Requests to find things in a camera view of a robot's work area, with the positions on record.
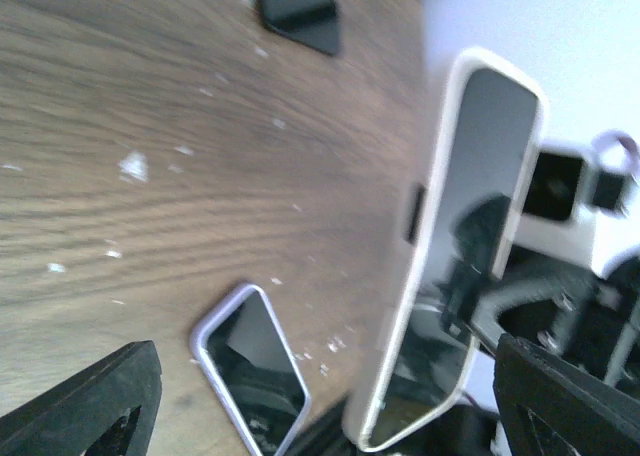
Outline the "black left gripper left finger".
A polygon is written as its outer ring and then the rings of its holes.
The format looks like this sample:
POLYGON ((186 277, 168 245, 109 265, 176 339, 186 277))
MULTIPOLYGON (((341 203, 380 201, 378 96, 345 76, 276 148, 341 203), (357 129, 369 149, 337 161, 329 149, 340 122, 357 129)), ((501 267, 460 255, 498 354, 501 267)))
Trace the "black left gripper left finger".
POLYGON ((3 455, 145 455, 162 395, 155 344, 131 342, 1 417, 3 455))

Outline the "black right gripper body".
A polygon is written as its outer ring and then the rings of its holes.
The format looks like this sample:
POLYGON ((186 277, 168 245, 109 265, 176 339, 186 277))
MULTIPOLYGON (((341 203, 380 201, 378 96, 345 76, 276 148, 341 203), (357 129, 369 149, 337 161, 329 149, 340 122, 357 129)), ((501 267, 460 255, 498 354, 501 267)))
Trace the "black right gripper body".
POLYGON ((637 385, 625 367, 639 345, 639 262, 605 277, 558 261, 522 263, 480 292, 470 328, 492 354, 508 333, 610 387, 637 385))

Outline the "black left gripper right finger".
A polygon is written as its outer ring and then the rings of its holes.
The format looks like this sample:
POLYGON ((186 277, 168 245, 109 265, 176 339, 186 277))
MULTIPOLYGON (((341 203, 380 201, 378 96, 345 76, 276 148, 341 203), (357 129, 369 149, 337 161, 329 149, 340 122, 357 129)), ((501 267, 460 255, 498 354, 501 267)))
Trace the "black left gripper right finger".
POLYGON ((639 402, 503 334, 493 389, 513 455, 637 455, 639 402))

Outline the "beige phone case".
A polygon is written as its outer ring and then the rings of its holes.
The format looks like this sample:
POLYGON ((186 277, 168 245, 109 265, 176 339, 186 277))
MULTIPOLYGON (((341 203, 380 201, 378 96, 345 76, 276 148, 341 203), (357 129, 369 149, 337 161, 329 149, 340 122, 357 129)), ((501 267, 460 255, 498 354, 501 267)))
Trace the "beige phone case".
POLYGON ((440 98, 432 163, 394 235, 384 310, 343 417, 365 453, 459 400, 480 345, 470 320, 480 292, 504 274, 546 122, 540 86, 481 47, 454 58, 440 98))

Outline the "black phone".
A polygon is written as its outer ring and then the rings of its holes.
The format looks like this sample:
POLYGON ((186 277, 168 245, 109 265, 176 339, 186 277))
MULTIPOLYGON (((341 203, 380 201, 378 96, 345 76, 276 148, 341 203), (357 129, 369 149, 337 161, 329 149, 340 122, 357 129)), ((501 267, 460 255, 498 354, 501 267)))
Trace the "black phone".
POLYGON ((363 449, 390 447, 459 400, 479 346, 469 319, 504 274, 531 183, 539 109, 513 75, 465 77, 426 261, 363 449))
POLYGON ((258 7, 271 32, 328 56, 340 52, 336 0, 258 0, 258 7))

